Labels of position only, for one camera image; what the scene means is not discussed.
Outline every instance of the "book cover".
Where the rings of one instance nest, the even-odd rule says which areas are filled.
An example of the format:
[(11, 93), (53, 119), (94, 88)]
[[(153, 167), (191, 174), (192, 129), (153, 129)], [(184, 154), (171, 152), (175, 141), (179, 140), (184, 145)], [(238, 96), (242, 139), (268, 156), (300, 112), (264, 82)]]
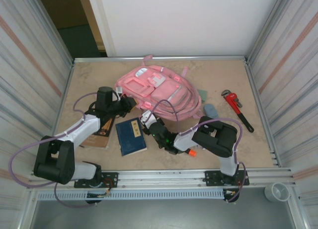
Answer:
[(85, 141), (83, 141), (83, 143), (81, 143), (81, 145), (105, 148), (108, 144), (110, 131), (114, 121), (115, 117), (110, 118), (99, 131), (90, 135)]
[(122, 156), (147, 149), (139, 118), (116, 124), (116, 130)]

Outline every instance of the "blue sponge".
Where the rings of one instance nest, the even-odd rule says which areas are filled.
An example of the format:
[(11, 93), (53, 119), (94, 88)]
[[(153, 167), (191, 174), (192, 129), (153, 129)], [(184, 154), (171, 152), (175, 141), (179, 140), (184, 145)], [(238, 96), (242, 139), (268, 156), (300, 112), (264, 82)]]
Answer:
[(219, 117), (218, 112), (212, 104), (206, 104), (203, 109), (206, 116), (211, 117), (213, 119)]

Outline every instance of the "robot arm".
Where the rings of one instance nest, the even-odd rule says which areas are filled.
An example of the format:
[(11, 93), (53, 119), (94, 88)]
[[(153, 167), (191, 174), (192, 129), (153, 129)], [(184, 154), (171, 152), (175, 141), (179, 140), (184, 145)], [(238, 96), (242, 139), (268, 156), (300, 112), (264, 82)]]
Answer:
[(85, 119), (81, 118), (67, 131), (84, 123), (69, 135), (47, 143), (40, 144), (34, 165), (34, 175), (61, 184), (71, 180), (91, 180), (90, 185), (98, 185), (101, 181), (101, 167), (90, 162), (75, 162), (75, 150), (91, 134), (97, 132), (110, 118), (115, 116), (125, 117), (136, 102), (131, 97), (119, 96), (110, 87), (100, 87), (97, 92), (96, 102), (92, 103), (85, 112)]
[[(191, 148), (201, 146), (218, 156), (221, 173), (226, 177), (235, 175), (238, 165), (235, 163), (233, 147), (237, 141), (237, 129), (223, 122), (204, 124), (188, 134), (171, 133), (164, 126), (160, 118), (150, 116), (150, 111), (142, 115), (141, 122), (145, 128), (143, 131), (152, 134), (159, 145), (171, 154), (191, 153)], [(199, 123), (211, 120), (210, 117), (201, 117)]]

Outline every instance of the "brown book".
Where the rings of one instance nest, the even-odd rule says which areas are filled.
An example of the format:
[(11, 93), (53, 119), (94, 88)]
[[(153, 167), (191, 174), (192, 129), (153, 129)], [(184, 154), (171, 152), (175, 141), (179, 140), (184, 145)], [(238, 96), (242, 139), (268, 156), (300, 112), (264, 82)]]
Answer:
[(105, 148), (109, 141), (111, 128), (114, 124), (115, 117), (110, 118), (109, 121), (97, 132), (90, 135), (81, 145), (92, 146), (98, 148)]

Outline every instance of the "blue book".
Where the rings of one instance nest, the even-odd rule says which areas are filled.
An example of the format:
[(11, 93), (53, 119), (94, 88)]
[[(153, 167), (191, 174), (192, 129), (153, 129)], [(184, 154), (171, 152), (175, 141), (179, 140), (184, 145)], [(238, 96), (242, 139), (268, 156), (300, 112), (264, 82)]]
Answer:
[(139, 118), (116, 124), (116, 130), (122, 156), (147, 149)]

